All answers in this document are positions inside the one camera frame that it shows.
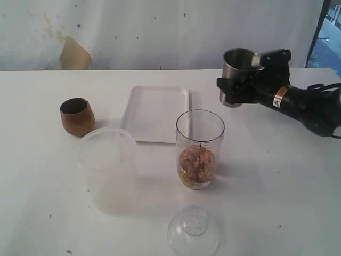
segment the white tray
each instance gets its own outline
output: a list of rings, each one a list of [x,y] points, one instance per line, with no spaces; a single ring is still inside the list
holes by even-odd
[[[190,93],[183,88],[132,89],[121,128],[136,141],[175,143],[176,120],[190,110]]]

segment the table surface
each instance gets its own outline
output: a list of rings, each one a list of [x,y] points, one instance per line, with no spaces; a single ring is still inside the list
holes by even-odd
[[[223,106],[221,73],[1,72],[0,255],[175,255],[167,226],[189,204],[218,222],[217,255],[339,255],[341,141],[260,105]],[[297,87],[340,82],[331,69],[292,69],[290,80]],[[64,131],[59,106],[86,98],[96,127],[118,127],[135,86],[187,88],[192,109],[222,117],[216,179],[204,190],[187,189],[174,145],[138,144],[140,196],[131,199],[136,187],[122,184],[98,208],[77,168],[79,138]]]

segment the wooden cup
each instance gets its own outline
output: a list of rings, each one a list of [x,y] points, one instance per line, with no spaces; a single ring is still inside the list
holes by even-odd
[[[71,135],[83,137],[95,127],[95,117],[90,104],[82,98],[73,98],[60,105],[64,129]]]

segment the transparent cylindrical glass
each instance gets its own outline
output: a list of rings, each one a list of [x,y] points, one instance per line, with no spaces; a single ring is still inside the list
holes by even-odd
[[[185,186],[201,189],[212,182],[224,130],[223,120],[207,110],[190,110],[177,119],[177,172]]]

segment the warning label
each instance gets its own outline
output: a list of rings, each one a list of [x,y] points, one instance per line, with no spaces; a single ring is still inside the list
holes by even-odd
[[[278,92],[275,94],[275,97],[273,98],[273,105],[277,108],[279,108],[281,106],[281,102],[282,102],[282,99],[284,97],[284,95],[288,92],[288,87],[285,85],[285,86],[282,86]]]

